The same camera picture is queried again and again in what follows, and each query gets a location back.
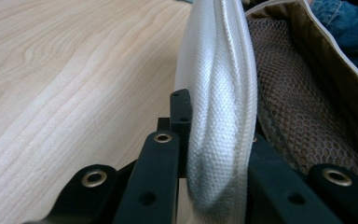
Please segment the wooden table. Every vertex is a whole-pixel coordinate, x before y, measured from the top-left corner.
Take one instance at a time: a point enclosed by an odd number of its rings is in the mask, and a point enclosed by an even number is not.
[[[120,169],[138,157],[168,116],[190,8],[0,0],[0,223],[44,217],[85,166]],[[188,207],[180,202],[179,223]]]

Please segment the brown mesh fabric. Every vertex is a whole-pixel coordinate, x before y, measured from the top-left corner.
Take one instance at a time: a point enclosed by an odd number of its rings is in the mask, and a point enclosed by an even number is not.
[[[270,143],[295,169],[330,163],[358,174],[351,127],[329,102],[296,50],[287,21],[249,20],[258,75],[258,119]]]

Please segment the metal grommet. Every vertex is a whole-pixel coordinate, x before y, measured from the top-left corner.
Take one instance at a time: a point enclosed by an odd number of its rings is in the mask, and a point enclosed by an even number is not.
[[[158,143],[167,143],[172,140],[172,137],[167,133],[159,133],[155,135],[154,139]]]
[[[330,168],[325,168],[323,170],[324,178],[326,178],[328,181],[343,186],[348,187],[352,184],[351,179],[345,175],[344,173]]]
[[[100,186],[107,178],[106,172],[102,170],[93,170],[87,172],[83,179],[81,180],[81,183],[86,188],[95,188],[97,186]]]

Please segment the white woven sleeve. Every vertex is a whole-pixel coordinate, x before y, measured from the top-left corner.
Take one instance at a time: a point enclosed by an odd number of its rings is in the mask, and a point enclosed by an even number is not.
[[[195,1],[175,88],[193,105],[187,183],[198,221],[243,223],[257,88],[241,0]]]

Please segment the blue fabric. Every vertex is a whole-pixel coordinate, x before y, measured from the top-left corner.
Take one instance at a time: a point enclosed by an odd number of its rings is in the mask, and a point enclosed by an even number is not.
[[[358,67],[358,7],[340,0],[314,0],[310,8]]]

